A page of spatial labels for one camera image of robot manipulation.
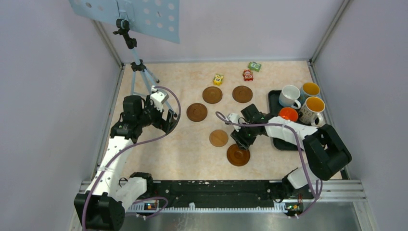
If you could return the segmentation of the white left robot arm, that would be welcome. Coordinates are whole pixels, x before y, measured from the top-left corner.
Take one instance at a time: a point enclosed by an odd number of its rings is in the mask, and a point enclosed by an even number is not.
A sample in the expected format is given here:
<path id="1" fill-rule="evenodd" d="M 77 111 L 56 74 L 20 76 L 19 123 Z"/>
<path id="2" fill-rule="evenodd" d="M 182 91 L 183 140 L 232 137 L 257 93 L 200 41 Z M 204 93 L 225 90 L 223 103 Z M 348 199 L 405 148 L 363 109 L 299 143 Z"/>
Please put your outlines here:
<path id="1" fill-rule="evenodd" d="M 147 95 L 145 99 L 139 95 L 124 98 L 123 111 L 111 128 L 108 147 L 95 177 L 74 199 L 84 231 L 118 231 L 124 223 L 125 213 L 137 198 L 152 197 L 154 186 L 148 182 L 150 174 L 130 177 L 124 186 L 119 186 L 119 179 L 143 128 L 153 126 L 168 134 L 176 125 L 172 110 L 168 110 L 166 119 L 163 119 L 168 98 L 168 94 L 161 91 Z"/>

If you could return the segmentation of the light wood coaster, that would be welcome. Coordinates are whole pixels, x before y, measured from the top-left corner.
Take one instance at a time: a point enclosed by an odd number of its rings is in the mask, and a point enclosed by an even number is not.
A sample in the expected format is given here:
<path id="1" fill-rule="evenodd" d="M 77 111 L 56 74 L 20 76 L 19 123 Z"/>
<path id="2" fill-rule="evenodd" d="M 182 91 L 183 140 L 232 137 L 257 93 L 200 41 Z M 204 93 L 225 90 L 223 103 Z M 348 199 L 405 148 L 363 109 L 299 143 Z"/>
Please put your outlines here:
<path id="1" fill-rule="evenodd" d="M 228 134 L 220 129 L 212 131 L 209 135 L 209 141 L 215 147 L 223 147 L 228 143 L 228 140 Z"/>

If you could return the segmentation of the white ceramic mug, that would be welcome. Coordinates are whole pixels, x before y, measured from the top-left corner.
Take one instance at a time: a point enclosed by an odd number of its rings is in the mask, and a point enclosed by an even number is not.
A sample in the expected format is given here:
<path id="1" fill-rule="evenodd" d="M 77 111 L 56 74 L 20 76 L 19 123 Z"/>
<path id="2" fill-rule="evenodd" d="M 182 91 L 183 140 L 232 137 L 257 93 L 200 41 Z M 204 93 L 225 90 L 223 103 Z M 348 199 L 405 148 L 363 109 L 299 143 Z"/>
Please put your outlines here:
<path id="1" fill-rule="evenodd" d="M 300 109 L 302 104 L 298 100 L 300 97 L 300 90 L 294 85 L 286 85 L 282 88 L 278 101 L 282 107 L 291 107 L 293 109 Z"/>

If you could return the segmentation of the red owl toy block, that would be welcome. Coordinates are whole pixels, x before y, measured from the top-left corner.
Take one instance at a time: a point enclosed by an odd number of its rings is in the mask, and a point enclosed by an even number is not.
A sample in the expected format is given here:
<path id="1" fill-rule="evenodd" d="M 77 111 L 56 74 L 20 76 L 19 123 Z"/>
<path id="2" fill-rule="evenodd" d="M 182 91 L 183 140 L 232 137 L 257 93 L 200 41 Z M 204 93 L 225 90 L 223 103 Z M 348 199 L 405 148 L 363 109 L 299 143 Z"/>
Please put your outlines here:
<path id="1" fill-rule="evenodd" d="M 242 76 L 243 76 L 244 81 L 253 81 L 254 80 L 252 70 L 249 70 L 249 69 L 244 70 L 243 73 L 242 73 Z"/>

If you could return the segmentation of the green owl toy block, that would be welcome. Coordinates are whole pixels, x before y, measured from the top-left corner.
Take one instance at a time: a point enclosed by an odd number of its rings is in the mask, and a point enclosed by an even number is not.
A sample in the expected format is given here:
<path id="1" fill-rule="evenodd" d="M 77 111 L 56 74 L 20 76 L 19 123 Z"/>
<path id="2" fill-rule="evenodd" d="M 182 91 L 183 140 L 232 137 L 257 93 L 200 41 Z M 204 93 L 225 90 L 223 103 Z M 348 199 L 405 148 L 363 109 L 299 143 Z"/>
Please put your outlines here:
<path id="1" fill-rule="evenodd" d="M 262 65 L 257 62 L 250 62 L 248 68 L 252 71 L 260 72 Z"/>

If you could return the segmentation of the brown ridged coaster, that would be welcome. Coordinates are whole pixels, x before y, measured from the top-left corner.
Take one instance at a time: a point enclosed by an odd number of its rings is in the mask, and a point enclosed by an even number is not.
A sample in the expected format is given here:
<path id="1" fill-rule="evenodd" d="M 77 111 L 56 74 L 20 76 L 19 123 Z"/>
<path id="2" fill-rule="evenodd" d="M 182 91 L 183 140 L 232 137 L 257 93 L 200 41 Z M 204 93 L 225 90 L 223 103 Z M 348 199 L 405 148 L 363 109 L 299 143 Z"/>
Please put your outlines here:
<path id="1" fill-rule="evenodd" d="M 187 108 L 187 117 L 193 122 L 203 121 L 207 117 L 207 107 L 202 103 L 193 103 Z"/>
<path id="2" fill-rule="evenodd" d="M 222 90 L 218 87 L 207 87 L 202 92 L 202 98 L 206 103 L 218 103 L 222 100 L 222 97 Z"/>
<path id="3" fill-rule="evenodd" d="M 251 157 L 249 150 L 241 150 L 238 145 L 233 144 L 227 149 L 227 159 L 228 161 L 237 167 L 242 167 L 246 165 Z"/>
<path id="4" fill-rule="evenodd" d="M 249 87 L 241 85 L 233 89 L 232 97 L 239 103 L 247 103 L 251 101 L 253 92 Z"/>

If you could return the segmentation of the orange glass cup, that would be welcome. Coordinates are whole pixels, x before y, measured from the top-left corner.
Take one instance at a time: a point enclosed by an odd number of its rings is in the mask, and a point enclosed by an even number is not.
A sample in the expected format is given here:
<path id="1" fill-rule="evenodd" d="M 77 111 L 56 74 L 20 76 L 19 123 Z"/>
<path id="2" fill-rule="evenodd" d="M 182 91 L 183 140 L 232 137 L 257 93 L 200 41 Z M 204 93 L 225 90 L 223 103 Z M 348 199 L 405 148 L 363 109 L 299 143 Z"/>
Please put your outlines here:
<path id="1" fill-rule="evenodd" d="M 283 119 L 290 120 L 292 122 L 297 122 L 299 119 L 298 112 L 291 107 L 282 108 L 279 111 L 278 116 L 282 117 Z"/>

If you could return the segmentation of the light blue tripod stand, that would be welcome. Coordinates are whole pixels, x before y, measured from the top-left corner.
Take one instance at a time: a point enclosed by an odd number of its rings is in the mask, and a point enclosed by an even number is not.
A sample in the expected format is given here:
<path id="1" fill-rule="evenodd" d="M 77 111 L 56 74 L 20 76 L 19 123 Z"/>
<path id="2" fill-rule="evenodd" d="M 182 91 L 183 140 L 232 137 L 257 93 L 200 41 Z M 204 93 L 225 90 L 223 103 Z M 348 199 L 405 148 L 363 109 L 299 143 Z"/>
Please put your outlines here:
<path id="1" fill-rule="evenodd" d="M 137 53 L 137 40 L 129 35 L 130 22 L 126 19 L 117 19 L 115 24 L 117 27 L 117 31 L 114 31 L 113 34 L 115 35 L 119 34 L 124 38 L 127 47 L 130 49 L 134 57 L 134 61 L 130 64 L 132 69 L 130 95 L 146 97 L 145 94 L 135 91 L 136 74 L 137 73 L 140 74 L 145 84 L 145 87 L 148 91 L 148 95 L 151 94 L 151 86 L 153 85 L 157 86 L 157 84 L 160 83 L 160 80 L 153 74 L 153 72 L 149 68 L 146 67 L 143 60 L 139 58 Z M 169 109 L 173 110 L 172 106 L 168 101 L 166 101 L 164 104 L 155 103 L 154 101 L 153 103 L 155 106 L 156 105 L 159 106 L 158 109 L 163 110 L 164 105 L 166 105 Z"/>

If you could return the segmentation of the yellow owl toy block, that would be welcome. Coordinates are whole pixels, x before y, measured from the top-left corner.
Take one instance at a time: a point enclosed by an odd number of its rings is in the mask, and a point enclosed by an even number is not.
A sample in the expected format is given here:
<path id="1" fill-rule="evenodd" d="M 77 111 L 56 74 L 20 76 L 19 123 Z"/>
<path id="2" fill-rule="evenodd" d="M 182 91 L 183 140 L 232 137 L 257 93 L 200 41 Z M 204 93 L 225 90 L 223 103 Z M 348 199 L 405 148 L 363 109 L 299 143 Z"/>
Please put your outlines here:
<path id="1" fill-rule="evenodd" d="M 224 75 L 215 74 L 213 78 L 213 84 L 220 86 L 223 83 Z"/>

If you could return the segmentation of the black serving tray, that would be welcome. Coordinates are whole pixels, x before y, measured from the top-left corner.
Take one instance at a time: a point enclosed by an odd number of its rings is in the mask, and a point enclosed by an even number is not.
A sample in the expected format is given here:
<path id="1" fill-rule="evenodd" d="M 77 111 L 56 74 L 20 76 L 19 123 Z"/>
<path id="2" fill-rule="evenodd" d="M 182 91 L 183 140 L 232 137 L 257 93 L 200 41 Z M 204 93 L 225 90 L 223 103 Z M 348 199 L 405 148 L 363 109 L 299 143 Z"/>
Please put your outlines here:
<path id="1" fill-rule="evenodd" d="M 283 108 L 278 101 L 279 95 L 281 93 L 281 90 L 272 90 L 268 93 L 268 103 L 269 103 L 269 110 L 274 116 L 278 116 L 279 111 Z M 307 125 L 302 123 L 299 119 L 297 121 L 298 124 L 302 125 Z M 323 134 L 318 134 L 318 140 L 321 142 L 322 146 L 327 146 L 327 142 L 325 141 L 325 137 Z M 284 141 L 282 139 L 278 138 L 272 138 L 273 145 L 275 148 L 281 151 L 297 151 L 297 146 L 296 144 L 292 144 L 290 142 Z"/>

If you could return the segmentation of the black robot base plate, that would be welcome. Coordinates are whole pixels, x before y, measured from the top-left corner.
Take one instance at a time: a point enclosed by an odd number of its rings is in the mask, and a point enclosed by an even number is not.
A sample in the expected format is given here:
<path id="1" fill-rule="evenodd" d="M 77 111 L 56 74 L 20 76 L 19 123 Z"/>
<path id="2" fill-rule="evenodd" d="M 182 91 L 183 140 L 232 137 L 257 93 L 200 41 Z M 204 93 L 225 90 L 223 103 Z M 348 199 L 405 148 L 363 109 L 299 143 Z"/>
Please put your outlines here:
<path id="1" fill-rule="evenodd" d="M 273 180 L 154 180 L 139 199 L 164 197 L 169 208 L 256 208 L 273 207 L 285 199 L 313 199 L 308 186 L 298 190 Z"/>

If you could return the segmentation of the brown ridged coaster front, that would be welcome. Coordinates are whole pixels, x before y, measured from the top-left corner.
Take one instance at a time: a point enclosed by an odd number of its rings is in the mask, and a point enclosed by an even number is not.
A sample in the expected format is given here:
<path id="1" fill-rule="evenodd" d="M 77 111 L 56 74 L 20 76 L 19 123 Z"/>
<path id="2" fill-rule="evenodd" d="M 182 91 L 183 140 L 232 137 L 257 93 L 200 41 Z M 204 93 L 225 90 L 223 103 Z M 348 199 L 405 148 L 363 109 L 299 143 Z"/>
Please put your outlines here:
<path id="1" fill-rule="evenodd" d="M 251 157 L 249 150 L 241 150 L 238 145 L 233 144 L 227 149 L 227 159 L 228 161 L 237 167 L 242 167 L 246 165 Z"/>

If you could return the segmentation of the light blue perforated board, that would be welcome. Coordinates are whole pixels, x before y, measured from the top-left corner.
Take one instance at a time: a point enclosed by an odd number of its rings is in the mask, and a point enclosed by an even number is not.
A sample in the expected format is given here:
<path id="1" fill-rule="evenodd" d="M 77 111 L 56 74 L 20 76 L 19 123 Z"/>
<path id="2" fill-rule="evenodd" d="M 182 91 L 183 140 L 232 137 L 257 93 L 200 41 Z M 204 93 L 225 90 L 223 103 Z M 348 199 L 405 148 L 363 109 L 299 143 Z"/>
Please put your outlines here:
<path id="1" fill-rule="evenodd" d="M 131 31 L 180 43 L 178 0 L 70 0 L 80 16 L 116 25 L 124 19 Z"/>

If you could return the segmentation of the patterned white mug yellow inside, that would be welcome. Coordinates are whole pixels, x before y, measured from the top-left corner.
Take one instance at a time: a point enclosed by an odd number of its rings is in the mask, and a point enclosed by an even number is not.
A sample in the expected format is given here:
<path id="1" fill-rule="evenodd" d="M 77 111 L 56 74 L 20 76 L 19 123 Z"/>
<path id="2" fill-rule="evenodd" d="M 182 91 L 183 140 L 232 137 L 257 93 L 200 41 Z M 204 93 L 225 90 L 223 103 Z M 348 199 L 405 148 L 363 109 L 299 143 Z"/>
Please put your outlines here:
<path id="1" fill-rule="evenodd" d="M 322 127 L 325 125 L 325 120 L 322 115 L 324 110 L 325 103 L 322 99 L 318 97 L 308 97 L 299 110 L 299 120 L 307 125 Z"/>

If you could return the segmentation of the blue mug yellow inside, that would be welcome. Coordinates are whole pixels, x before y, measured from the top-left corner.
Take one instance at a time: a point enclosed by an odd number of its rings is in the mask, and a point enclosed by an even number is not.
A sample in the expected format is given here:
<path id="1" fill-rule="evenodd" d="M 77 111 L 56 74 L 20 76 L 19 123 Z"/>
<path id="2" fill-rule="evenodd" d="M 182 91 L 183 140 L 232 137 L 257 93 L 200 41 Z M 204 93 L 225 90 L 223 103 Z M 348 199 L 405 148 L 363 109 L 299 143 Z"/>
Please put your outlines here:
<path id="1" fill-rule="evenodd" d="M 309 97 L 317 97 L 320 94 L 320 87 L 313 83 L 307 82 L 300 88 L 299 102 L 304 104 Z"/>

